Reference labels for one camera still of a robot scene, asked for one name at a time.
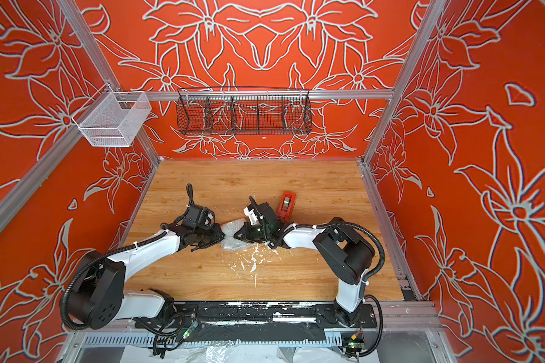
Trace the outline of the red tape dispenser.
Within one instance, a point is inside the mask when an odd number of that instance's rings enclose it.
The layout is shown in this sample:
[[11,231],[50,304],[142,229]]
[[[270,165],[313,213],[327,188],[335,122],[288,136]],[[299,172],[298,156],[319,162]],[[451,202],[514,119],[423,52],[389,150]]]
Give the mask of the red tape dispenser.
[[281,202],[277,209],[277,216],[282,222],[288,222],[292,217],[293,210],[295,208],[296,194],[285,191],[281,198]]

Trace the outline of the clear bubble wrap sheet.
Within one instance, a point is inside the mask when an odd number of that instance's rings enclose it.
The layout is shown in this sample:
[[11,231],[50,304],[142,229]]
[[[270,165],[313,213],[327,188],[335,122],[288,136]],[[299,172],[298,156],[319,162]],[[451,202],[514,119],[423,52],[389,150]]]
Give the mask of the clear bubble wrap sheet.
[[244,226],[245,219],[236,219],[221,225],[221,230],[225,234],[220,246],[227,251],[246,250],[252,247],[252,244],[239,240],[234,237],[234,234]]

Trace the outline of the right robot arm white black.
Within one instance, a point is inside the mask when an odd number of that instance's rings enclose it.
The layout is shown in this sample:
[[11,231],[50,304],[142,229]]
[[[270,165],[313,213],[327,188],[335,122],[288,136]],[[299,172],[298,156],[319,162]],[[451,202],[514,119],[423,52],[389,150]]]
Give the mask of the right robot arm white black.
[[321,330],[346,329],[336,349],[343,357],[360,360],[376,352],[383,336],[384,313],[379,300],[366,293],[366,288],[385,264],[380,240],[368,229],[340,217],[318,225],[285,222],[269,204],[258,204],[254,199],[244,213],[246,219],[239,226],[228,227],[228,237],[271,250],[314,250],[339,281],[332,303],[270,305],[266,309],[272,321],[314,323]]

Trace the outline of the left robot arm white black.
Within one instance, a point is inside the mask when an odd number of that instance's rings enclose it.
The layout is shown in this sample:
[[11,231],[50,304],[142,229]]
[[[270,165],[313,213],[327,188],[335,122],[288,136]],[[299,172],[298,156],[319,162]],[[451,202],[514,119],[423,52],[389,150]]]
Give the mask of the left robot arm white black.
[[185,212],[164,223],[153,236],[131,245],[92,251],[80,261],[59,302],[61,320],[74,331],[98,330],[116,320],[136,320],[146,329],[177,313],[174,299],[161,290],[128,291],[125,283],[138,272],[186,248],[202,250],[223,241],[225,234],[212,210],[194,201],[186,186]]

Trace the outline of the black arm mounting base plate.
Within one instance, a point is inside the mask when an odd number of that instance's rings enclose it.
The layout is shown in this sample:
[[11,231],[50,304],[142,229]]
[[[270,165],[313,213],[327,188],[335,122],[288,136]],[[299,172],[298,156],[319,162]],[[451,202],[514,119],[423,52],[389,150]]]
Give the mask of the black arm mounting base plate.
[[212,325],[286,323],[319,328],[377,328],[377,313],[361,304],[354,312],[333,301],[176,301],[169,312],[181,312]]

